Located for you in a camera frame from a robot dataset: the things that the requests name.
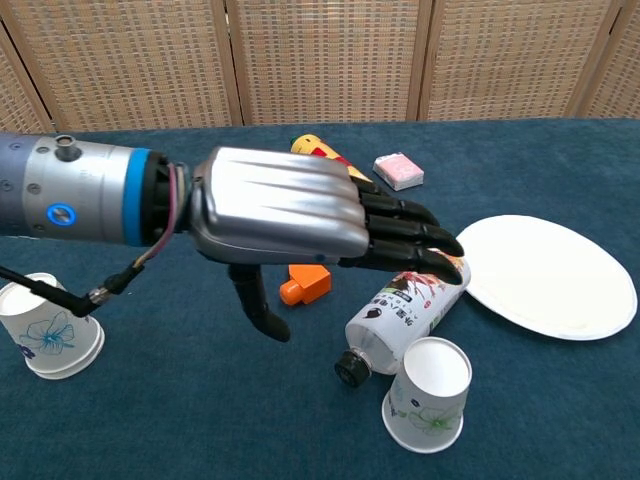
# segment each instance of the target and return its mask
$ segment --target bottle cap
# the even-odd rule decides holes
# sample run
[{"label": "bottle cap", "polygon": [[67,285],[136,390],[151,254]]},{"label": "bottle cap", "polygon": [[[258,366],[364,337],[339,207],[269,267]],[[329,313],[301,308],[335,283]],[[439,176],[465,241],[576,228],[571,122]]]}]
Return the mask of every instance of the bottle cap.
[{"label": "bottle cap", "polygon": [[304,291],[295,280],[289,280],[280,286],[280,298],[289,306],[300,303],[303,296]]},{"label": "bottle cap", "polygon": [[364,359],[350,350],[342,354],[334,365],[340,379],[350,387],[357,388],[371,376],[369,365]]}]

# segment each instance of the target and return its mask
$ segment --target metal cylinder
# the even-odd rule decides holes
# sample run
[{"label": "metal cylinder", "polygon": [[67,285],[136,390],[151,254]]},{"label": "metal cylinder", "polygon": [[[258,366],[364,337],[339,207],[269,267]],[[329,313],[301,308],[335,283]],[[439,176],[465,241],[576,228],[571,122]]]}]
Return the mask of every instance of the metal cylinder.
[{"label": "metal cylinder", "polygon": [[[140,161],[131,165],[135,152]],[[0,235],[132,243],[125,224],[139,212],[127,208],[140,208],[147,152],[0,133]]]}]

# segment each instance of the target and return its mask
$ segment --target cup rim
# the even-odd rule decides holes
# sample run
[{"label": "cup rim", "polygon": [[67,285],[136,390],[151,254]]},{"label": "cup rim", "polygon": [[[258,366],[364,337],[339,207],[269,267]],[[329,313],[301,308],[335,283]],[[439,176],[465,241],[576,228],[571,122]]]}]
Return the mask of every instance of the cup rim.
[{"label": "cup rim", "polygon": [[[469,371],[469,376],[467,377],[467,380],[465,382],[464,388],[460,389],[460,391],[458,391],[457,393],[454,393],[452,395],[441,395],[441,394],[435,394],[432,392],[429,392],[428,390],[425,390],[421,387],[418,387],[415,380],[413,378],[411,378],[411,376],[409,375],[409,372],[407,370],[407,365],[406,365],[406,361],[407,361],[407,352],[415,347],[416,345],[420,344],[420,343],[431,343],[431,342],[435,342],[435,343],[443,343],[446,346],[448,346],[449,348],[455,350],[455,352],[460,355],[460,357],[462,358],[462,360],[465,363],[465,366],[467,367],[467,370]],[[415,385],[417,388],[420,388],[420,390],[422,390],[423,392],[425,392],[427,395],[431,395],[433,397],[438,397],[438,398],[454,398],[457,397],[458,395],[464,393],[465,391],[467,391],[469,389],[469,386],[471,385],[471,379],[473,377],[473,369],[471,367],[471,361],[469,360],[469,357],[467,356],[466,353],[464,353],[464,351],[455,343],[453,343],[450,340],[447,340],[446,338],[441,338],[441,337],[433,337],[433,336],[429,336],[429,337],[422,337],[422,338],[418,338],[417,340],[414,340],[408,347],[407,350],[405,351],[404,356],[402,357],[402,368],[404,369],[404,373],[407,376],[407,378],[409,379],[409,381]]]},{"label": "cup rim", "polygon": [[[58,280],[56,279],[56,277],[54,277],[53,275],[47,272],[29,273],[25,275],[25,277],[30,278],[31,280],[42,280],[52,286],[56,286],[58,283]],[[46,298],[38,297],[38,302],[37,303],[34,302],[34,305],[28,310],[20,310],[20,311],[15,311],[11,313],[5,313],[5,311],[2,309],[2,305],[3,305],[2,297],[7,295],[11,290],[15,288],[27,288],[27,287],[24,287],[15,282],[11,282],[5,285],[4,287],[2,287],[2,289],[0,289],[0,317],[7,318],[7,317],[17,317],[19,315],[24,315],[25,313],[32,312],[36,308],[41,307],[43,303],[48,301]]]}]

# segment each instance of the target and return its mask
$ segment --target paper cup with green print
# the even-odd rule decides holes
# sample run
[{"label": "paper cup with green print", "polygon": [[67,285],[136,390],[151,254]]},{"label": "paper cup with green print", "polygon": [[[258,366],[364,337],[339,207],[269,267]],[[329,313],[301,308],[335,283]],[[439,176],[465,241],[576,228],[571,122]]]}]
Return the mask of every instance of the paper cup with green print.
[{"label": "paper cup with green print", "polygon": [[[27,275],[63,288],[53,275]],[[0,321],[25,357],[27,366],[49,380],[67,378],[95,360],[104,331],[95,318],[75,317],[69,310],[10,283],[0,290]]]},{"label": "paper cup with green print", "polygon": [[436,453],[458,439],[471,383],[471,363],[455,344],[438,337],[414,341],[382,402],[393,439],[412,452]]}]

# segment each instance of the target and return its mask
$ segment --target silver metal hand casing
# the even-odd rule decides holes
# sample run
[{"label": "silver metal hand casing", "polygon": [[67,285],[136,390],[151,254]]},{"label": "silver metal hand casing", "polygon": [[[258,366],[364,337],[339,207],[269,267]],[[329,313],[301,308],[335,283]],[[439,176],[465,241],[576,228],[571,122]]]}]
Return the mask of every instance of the silver metal hand casing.
[{"label": "silver metal hand casing", "polygon": [[365,211],[344,165],[219,147],[193,172],[190,232],[224,263],[337,263],[364,255]]}]

